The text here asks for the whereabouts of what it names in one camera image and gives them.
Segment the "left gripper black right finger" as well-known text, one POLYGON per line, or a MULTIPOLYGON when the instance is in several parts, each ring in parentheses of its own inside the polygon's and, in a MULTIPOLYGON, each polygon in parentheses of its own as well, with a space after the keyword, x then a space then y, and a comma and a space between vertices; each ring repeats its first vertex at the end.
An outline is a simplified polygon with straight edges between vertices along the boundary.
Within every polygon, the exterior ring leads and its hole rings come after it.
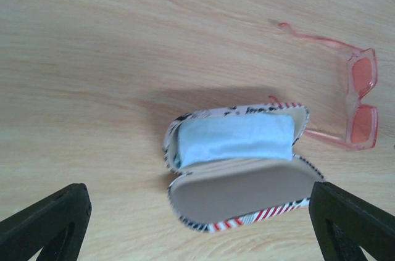
POLYGON ((394 260, 394 216, 330 182, 312 188, 309 215, 325 260, 394 260))

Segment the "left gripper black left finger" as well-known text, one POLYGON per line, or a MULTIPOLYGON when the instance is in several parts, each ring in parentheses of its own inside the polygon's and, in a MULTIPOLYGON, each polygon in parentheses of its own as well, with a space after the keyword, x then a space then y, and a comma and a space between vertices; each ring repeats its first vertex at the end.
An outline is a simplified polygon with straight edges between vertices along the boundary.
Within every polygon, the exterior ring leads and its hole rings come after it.
POLYGON ((91 212, 85 184, 58 190, 1 221, 1 260, 76 260, 91 212))

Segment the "red transparent sunglasses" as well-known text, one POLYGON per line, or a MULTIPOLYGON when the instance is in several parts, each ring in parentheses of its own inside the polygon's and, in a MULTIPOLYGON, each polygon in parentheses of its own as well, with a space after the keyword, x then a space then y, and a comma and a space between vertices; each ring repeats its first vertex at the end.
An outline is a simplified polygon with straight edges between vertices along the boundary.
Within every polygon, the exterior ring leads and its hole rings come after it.
POLYGON ((306 128, 305 133, 312 138, 326 143, 345 147, 352 151, 366 150, 375 147, 378 136, 378 109, 375 106, 361 103, 378 82, 378 65, 373 48, 361 49, 353 45, 317 35, 302 34, 286 22, 272 22, 279 29, 308 42, 316 41, 328 48, 336 49, 346 58, 341 60, 339 87, 342 100, 335 101, 332 108, 342 113, 343 122, 336 132, 326 129, 306 128))

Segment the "blue cleaning cloth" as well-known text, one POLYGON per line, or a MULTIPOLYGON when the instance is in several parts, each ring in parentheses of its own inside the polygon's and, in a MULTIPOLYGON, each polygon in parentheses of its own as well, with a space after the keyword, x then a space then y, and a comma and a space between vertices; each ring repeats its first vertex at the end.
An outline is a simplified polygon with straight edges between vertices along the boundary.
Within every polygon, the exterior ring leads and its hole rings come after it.
POLYGON ((180 168, 229 159, 290 160, 294 120, 276 114, 191 119, 180 125, 177 141, 180 168))

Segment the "striped sunglasses case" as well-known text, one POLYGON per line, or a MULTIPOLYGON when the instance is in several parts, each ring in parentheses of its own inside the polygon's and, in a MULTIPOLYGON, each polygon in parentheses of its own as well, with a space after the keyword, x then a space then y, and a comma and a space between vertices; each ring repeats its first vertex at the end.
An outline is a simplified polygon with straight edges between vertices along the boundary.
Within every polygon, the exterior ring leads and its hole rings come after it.
POLYGON ((294 153, 309 121, 309 110, 297 102, 270 102, 198 110, 179 116, 167 128, 164 161, 177 175, 167 188, 173 212, 192 230, 211 233, 248 225, 307 206, 314 183, 324 175, 294 153), (199 118, 239 115, 289 115, 294 120, 292 157, 283 159, 229 159, 176 166, 178 130, 199 118))

